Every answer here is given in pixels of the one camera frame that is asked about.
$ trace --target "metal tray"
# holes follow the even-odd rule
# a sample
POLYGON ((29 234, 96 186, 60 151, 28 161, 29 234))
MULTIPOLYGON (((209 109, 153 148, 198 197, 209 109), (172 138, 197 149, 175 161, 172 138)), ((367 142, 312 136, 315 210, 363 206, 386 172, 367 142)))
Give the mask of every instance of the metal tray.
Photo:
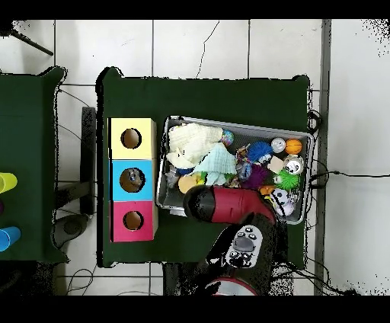
MULTIPOLYGON (((312 150, 314 145, 314 138, 311 134, 178 116, 170 116, 165 121, 164 133, 161 141, 160 171, 158 174, 157 192, 155 195, 155 202, 158 207, 161 207, 162 209, 169 209, 173 214, 184 215, 184 194, 182 194, 177 187, 173 189, 168 188, 164 175, 165 172, 169 171, 169 162, 165 157, 165 152, 169 151, 168 131, 173 126, 178 126, 182 123, 198 123, 204 126, 218 126, 224 130, 232 131, 235 135, 235 139, 227 149, 233 155, 238 148, 258 140, 271 142, 272 139, 277 137, 283 139, 299 139, 302 143, 302 151, 299 155, 302 156, 305 161, 305 170, 300 175, 299 191, 301 194, 299 201, 296 204, 296 209, 291 216, 289 216, 287 223, 293 225, 299 224, 304 219, 305 206, 308 199, 308 180, 310 178, 308 166, 312 163, 312 150)), ((287 154, 283 152, 277 154, 277 156, 279 158, 285 158, 287 154)))

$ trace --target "green table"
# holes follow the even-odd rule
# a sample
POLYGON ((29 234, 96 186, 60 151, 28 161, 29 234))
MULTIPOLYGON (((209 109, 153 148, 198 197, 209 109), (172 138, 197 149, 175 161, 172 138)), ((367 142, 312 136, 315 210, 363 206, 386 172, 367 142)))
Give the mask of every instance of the green table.
POLYGON ((5 204, 0 228, 21 229, 21 238, 0 252, 0 261, 66 261, 51 239, 56 174, 53 107, 64 74, 58 67, 42 75, 0 74, 0 172, 18 178, 16 188, 0 194, 5 204))
MULTIPOLYGON (((109 238, 109 196, 107 118, 150 117, 157 123, 158 146, 165 118, 170 115, 241 123, 276 129, 307 131, 308 78, 293 80, 245 79, 173 80, 124 78, 118 69, 105 69, 97 79, 97 161, 99 265, 113 262, 146 261, 197 262, 205 257, 225 225, 201 223, 158 212, 159 227, 153 241, 111 243, 109 238)), ((288 226, 288 259, 303 268, 304 222, 288 226)))

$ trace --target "white towel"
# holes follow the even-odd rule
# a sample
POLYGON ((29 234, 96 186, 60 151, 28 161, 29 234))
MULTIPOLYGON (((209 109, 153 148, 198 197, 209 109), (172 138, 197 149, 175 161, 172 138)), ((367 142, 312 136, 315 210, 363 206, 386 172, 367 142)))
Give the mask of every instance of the white towel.
POLYGON ((168 160, 176 168, 183 168, 180 166, 184 165, 192 165, 188 168, 193 168, 211 152, 222 138, 222 132, 222 128, 197 123, 175 127, 168 133, 170 152, 167 158, 169 156, 168 160))

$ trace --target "box with round hole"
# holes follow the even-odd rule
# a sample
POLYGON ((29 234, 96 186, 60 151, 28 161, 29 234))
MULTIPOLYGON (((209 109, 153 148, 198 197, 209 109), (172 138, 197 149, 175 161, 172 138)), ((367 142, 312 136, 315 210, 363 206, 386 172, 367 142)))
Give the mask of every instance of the box with round hole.
POLYGON ((110 118, 112 159, 156 158, 156 128, 150 118, 110 118))
POLYGON ((110 240, 153 240, 158 228, 155 206, 156 129, 149 118, 109 118, 112 216, 110 240))
POLYGON ((113 202, 113 242, 151 241, 158 227, 153 201, 113 202))

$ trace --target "blue cup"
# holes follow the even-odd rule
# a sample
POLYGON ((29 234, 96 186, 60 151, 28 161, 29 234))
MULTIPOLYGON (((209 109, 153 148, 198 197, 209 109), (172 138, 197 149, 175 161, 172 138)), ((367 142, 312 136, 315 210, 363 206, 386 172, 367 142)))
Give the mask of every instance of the blue cup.
POLYGON ((8 247, 19 240, 20 237, 21 230, 16 226, 0 229, 0 252, 7 250, 8 247))

